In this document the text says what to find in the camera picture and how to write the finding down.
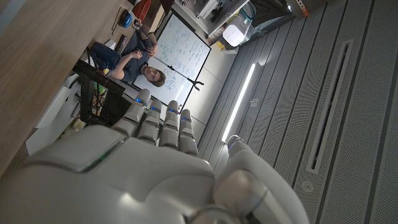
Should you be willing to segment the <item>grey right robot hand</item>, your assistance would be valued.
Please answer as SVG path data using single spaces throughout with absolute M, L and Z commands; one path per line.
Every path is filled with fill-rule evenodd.
M 142 90 L 112 127 L 89 126 L 1 183 L 2 223 L 308 223 L 291 186 L 237 135 L 216 173 L 198 157 L 189 110 Z

